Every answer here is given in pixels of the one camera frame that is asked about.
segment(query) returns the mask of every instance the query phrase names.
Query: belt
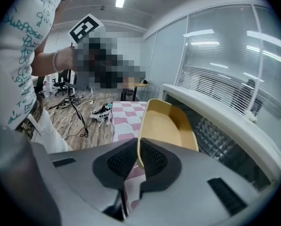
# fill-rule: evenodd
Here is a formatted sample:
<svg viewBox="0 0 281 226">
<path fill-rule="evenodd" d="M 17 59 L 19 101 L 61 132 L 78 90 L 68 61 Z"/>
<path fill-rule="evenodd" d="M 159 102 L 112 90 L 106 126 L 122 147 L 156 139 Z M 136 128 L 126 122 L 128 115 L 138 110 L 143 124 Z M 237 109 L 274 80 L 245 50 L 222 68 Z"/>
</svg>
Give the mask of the belt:
<svg viewBox="0 0 281 226">
<path fill-rule="evenodd" d="M 37 101 L 32 107 L 32 110 L 29 114 L 33 116 L 36 122 L 38 122 L 41 118 L 43 112 L 43 102 L 41 96 L 37 95 Z M 19 126 L 16 128 L 16 131 L 19 131 L 27 136 L 28 139 L 31 140 L 33 132 L 35 130 L 34 125 L 28 118 L 25 118 Z"/>
</svg>

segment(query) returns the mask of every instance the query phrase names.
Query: white shirt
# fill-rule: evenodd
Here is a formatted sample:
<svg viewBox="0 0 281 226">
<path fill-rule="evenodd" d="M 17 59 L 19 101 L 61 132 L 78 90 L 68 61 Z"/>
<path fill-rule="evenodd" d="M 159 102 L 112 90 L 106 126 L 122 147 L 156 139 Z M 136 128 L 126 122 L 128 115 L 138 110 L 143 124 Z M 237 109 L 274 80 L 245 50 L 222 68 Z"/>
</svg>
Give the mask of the white shirt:
<svg viewBox="0 0 281 226">
<path fill-rule="evenodd" d="M 0 72 L 9 86 L 0 85 L 0 125 L 15 129 L 36 101 L 31 67 L 34 50 L 47 37 L 60 1 L 16 0 L 2 19 Z"/>
</svg>

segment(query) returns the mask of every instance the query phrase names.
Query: black slot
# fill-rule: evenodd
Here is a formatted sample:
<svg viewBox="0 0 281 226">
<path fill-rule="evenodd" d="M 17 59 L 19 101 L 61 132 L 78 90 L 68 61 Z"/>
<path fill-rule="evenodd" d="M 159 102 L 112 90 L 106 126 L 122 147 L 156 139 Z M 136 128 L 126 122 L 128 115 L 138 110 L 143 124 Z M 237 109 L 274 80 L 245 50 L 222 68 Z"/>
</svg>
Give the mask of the black slot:
<svg viewBox="0 0 281 226">
<path fill-rule="evenodd" d="M 221 178 L 207 181 L 231 216 L 247 207 L 246 203 Z"/>
<path fill-rule="evenodd" d="M 52 164 L 54 164 L 54 166 L 57 167 L 61 167 L 70 163 L 75 162 L 76 160 L 72 157 L 69 158 L 65 158 L 65 159 L 61 159 L 61 160 L 57 160 L 57 161 L 53 161 Z"/>
</svg>

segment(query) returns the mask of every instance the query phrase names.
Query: table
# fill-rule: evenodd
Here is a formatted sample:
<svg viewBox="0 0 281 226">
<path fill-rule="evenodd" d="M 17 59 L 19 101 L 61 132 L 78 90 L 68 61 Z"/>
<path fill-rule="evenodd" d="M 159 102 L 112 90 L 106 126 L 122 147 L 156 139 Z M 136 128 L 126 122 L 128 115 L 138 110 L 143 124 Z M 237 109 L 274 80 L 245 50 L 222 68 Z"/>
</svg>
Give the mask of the table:
<svg viewBox="0 0 281 226">
<path fill-rule="evenodd" d="M 143 83 L 134 83 L 133 86 L 134 86 L 134 93 L 133 93 L 133 99 L 132 99 L 132 101 L 135 101 L 136 92 L 137 92 L 137 87 L 145 87 L 145 86 L 147 86 L 147 84 L 143 84 Z M 120 100 L 121 100 L 121 101 L 126 101 L 127 91 L 128 91 L 128 89 L 122 89 L 122 93 L 121 93 L 121 96 L 120 96 Z"/>
<path fill-rule="evenodd" d="M 112 142 L 138 137 L 146 102 L 114 101 L 107 125 L 111 125 Z M 125 185 L 125 200 L 128 211 L 139 203 L 140 184 L 145 181 L 145 171 L 135 163 Z"/>
</svg>

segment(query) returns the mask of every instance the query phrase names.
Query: ceiling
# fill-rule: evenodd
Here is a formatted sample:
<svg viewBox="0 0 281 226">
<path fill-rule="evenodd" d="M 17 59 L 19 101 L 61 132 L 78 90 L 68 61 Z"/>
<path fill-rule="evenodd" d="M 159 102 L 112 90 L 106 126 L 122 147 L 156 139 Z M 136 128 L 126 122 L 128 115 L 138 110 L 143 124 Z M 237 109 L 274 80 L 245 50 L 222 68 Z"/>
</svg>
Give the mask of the ceiling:
<svg viewBox="0 0 281 226">
<path fill-rule="evenodd" d="M 73 0 L 64 12 L 60 25 L 80 20 L 91 13 L 105 23 L 122 23 L 144 32 L 156 11 L 169 0 L 125 0 L 123 8 L 115 7 L 115 2 L 116 0 Z"/>
</svg>

